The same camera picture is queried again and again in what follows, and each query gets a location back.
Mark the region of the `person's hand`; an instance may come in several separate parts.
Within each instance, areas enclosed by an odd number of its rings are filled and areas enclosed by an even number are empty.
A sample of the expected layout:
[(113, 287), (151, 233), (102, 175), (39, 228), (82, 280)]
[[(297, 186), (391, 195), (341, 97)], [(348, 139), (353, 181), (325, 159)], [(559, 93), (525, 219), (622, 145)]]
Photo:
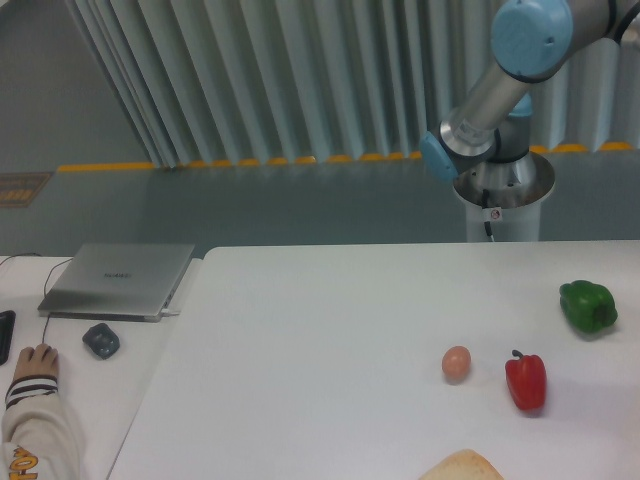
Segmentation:
[(48, 344), (26, 347), (18, 356), (12, 386), (18, 383), (54, 387), (60, 365), (58, 350)]

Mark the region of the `cream striped sleeve forearm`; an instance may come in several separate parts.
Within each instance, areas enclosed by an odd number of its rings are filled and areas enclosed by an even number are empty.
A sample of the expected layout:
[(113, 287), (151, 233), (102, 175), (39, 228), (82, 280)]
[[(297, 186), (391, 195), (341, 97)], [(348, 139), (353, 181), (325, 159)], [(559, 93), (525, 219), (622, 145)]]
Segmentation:
[(52, 375), (15, 380), (1, 420), (3, 479), (78, 479), (79, 450)]

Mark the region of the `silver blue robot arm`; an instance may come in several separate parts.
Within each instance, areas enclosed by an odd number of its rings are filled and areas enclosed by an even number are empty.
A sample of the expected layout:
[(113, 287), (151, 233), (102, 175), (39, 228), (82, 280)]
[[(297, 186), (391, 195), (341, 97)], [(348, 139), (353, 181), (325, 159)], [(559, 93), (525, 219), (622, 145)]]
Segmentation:
[(422, 159), (443, 181), (489, 160), (498, 128), (532, 85), (552, 78), (578, 51), (619, 43), (639, 16), (637, 1), (508, 1), (490, 33), (493, 60), (465, 101), (420, 140)]

